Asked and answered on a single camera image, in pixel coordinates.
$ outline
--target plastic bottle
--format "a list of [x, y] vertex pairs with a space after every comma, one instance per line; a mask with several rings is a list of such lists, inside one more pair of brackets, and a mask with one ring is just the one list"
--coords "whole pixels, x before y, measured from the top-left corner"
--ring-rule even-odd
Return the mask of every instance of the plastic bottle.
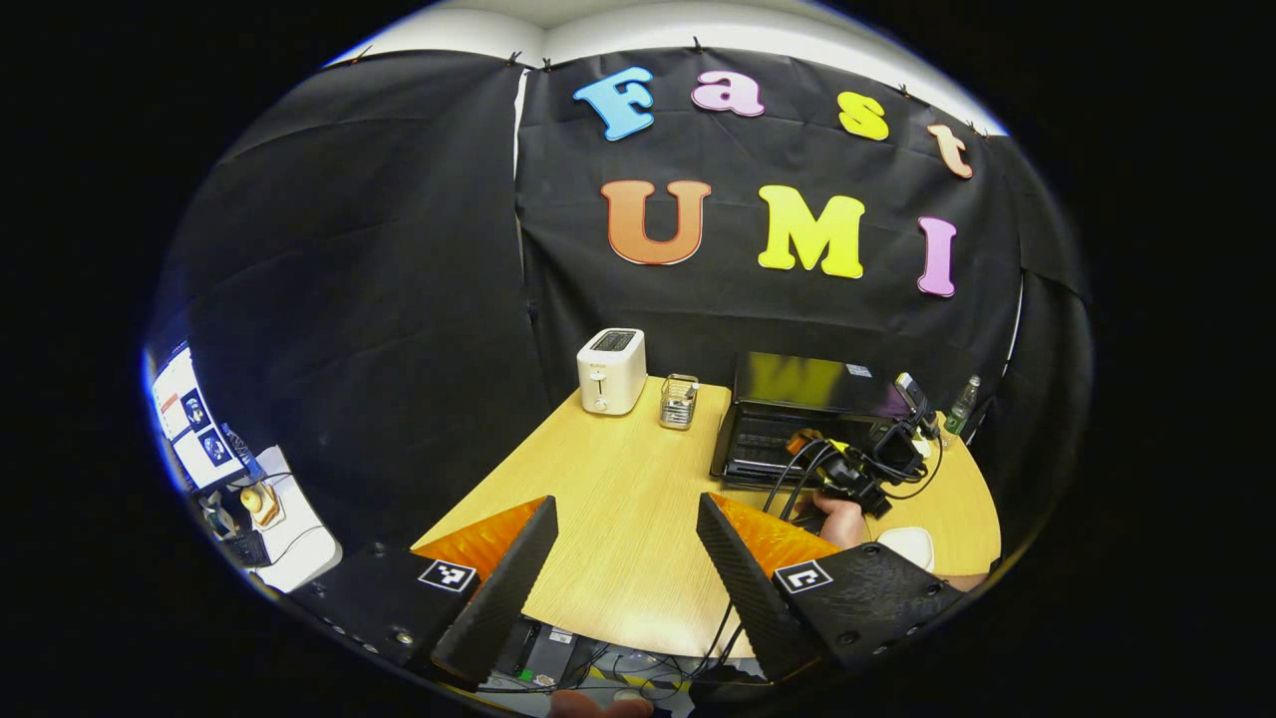
[[944, 421], [944, 431], [952, 435], [960, 435], [962, 430], [966, 429], [966, 420], [970, 420], [971, 411], [975, 409], [975, 395], [979, 394], [979, 377], [971, 377], [966, 383], [966, 389], [961, 392], [961, 397], [953, 404], [953, 408], [948, 411], [948, 417]]

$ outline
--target keyboard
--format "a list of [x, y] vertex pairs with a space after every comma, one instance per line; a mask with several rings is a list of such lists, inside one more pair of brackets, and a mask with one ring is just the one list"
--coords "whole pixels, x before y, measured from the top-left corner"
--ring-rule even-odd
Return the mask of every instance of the keyboard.
[[265, 538], [262, 532], [248, 532], [244, 536], [226, 539], [222, 543], [231, 551], [235, 560], [245, 569], [258, 569], [271, 565], [271, 555], [265, 552]]

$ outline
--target white object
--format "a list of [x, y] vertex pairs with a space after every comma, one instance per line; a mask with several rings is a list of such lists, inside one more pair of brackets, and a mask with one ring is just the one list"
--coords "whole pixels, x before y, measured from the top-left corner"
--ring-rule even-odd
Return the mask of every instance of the white object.
[[647, 384], [647, 344], [642, 329], [606, 328], [575, 355], [581, 406], [586, 412], [628, 414]]
[[[278, 446], [259, 454], [256, 463], [267, 474], [291, 472]], [[301, 487], [297, 486], [296, 477], [290, 473], [276, 478], [273, 486], [274, 495], [287, 511], [287, 517], [262, 532], [265, 553], [272, 565], [251, 571], [256, 571], [267, 584], [288, 593], [336, 566], [341, 561], [341, 545], [310, 508], [310, 502], [301, 494]]]
[[891, 551], [920, 566], [924, 571], [935, 570], [935, 545], [930, 532], [921, 527], [891, 529], [877, 539]]

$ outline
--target white desk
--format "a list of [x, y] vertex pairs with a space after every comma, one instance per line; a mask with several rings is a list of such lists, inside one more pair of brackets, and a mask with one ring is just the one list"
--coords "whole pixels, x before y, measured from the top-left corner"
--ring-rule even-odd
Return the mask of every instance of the white desk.
[[268, 585], [288, 593], [336, 566], [341, 561], [341, 545], [323, 528], [278, 446], [263, 451], [256, 462], [267, 474], [288, 476], [268, 480], [279, 497], [283, 519], [263, 531], [262, 538], [265, 539], [267, 555], [277, 564], [250, 570]]

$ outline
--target colorful foam letter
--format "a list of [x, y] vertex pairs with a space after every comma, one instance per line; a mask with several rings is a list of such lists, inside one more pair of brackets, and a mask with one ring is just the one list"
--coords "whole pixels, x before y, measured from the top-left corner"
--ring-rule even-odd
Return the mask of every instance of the colorful foam letter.
[[709, 185], [680, 180], [669, 182], [667, 189], [678, 198], [678, 233], [669, 241], [652, 241], [647, 236], [647, 198], [656, 186], [641, 180], [602, 185], [602, 195], [607, 198], [607, 240], [616, 254], [635, 264], [676, 264], [701, 247], [704, 224], [701, 205]]
[[843, 92], [837, 96], [837, 106], [842, 108], [837, 119], [842, 120], [846, 131], [869, 139], [886, 139], [886, 135], [891, 134], [891, 128], [886, 126], [886, 120], [882, 119], [886, 110], [877, 99], [855, 92]]
[[953, 130], [948, 125], [929, 125], [926, 129], [939, 140], [939, 156], [944, 158], [948, 168], [961, 179], [972, 177], [975, 170], [961, 161], [961, 150], [966, 149], [966, 143], [953, 135]]
[[780, 184], [758, 189], [758, 196], [771, 205], [771, 228], [767, 250], [758, 254], [758, 263], [769, 269], [791, 269], [794, 256], [789, 253], [789, 237], [801, 265], [810, 269], [828, 247], [828, 256], [819, 263], [826, 274], [859, 278], [864, 275], [860, 264], [860, 217], [864, 203], [852, 196], [835, 195], [828, 199], [824, 212], [815, 219], [801, 194]]
[[926, 270], [917, 279], [917, 288], [926, 293], [952, 296], [953, 235], [957, 227], [935, 217], [920, 217], [917, 223], [926, 232]]
[[[736, 115], [755, 117], [766, 111], [759, 101], [762, 89], [749, 75], [709, 70], [697, 78], [699, 87], [692, 91], [692, 102], [706, 110], [731, 110]], [[726, 84], [716, 84], [726, 80]]]
[[[641, 84], [649, 82], [651, 78], [649, 71], [635, 65], [587, 84], [577, 89], [572, 97], [584, 99], [593, 106], [602, 121], [607, 122], [602, 136], [615, 142], [656, 121], [651, 112], [639, 112], [633, 108], [634, 105], [651, 107], [655, 102], [651, 92], [647, 92], [647, 88]], [[618, 89], [621, 84], [625, 85], [624, 91]]]

